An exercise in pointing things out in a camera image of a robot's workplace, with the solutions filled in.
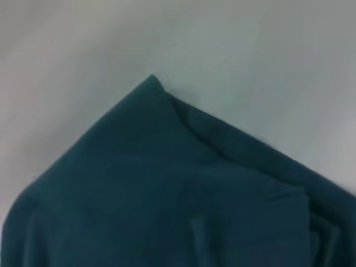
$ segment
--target gray background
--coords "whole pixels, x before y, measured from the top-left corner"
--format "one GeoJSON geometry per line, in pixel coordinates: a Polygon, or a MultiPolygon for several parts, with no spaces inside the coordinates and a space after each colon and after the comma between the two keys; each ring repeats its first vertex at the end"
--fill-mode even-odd
{"type": "Polygon", "coordinates": [[[1,0],[0,224],[151,73],[356,192],[356,2],[1,0]]]}

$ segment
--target fabric fold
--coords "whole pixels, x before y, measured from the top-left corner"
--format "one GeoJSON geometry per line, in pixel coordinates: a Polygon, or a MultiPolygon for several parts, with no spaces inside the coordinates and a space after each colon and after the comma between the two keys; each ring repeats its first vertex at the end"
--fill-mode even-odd
{"type": "Polygon", "coordinates": [[[25,189],[2,236],[2,267],[352,267],[356,200],[151,76],[25,189]]]}

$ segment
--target folded cloth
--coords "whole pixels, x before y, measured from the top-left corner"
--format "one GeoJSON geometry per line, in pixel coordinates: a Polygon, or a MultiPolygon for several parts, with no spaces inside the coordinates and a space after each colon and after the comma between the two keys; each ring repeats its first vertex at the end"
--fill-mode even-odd
{"type": "Polygon", "coordinates": [[[1,260],[356,266],[356,199],[151,76],[18,197],[1,260]]]}

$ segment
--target folded garment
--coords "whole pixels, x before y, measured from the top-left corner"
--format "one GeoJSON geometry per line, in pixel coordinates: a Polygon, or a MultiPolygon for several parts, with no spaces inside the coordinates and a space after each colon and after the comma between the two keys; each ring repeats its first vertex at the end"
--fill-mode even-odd
{"type": "Polygon", "coordinates": [[[18,197],[3,267],[356,266],[356,199],[149,77],[18,197]]]}

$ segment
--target white surface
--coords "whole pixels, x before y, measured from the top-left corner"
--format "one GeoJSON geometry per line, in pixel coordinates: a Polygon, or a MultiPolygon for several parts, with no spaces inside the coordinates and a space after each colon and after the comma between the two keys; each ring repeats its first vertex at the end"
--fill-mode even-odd
{"type": "Polygon", "coordinates": [[[0,222],[151,73],[356,192],[353,0],[2,0],[0,222]]]}

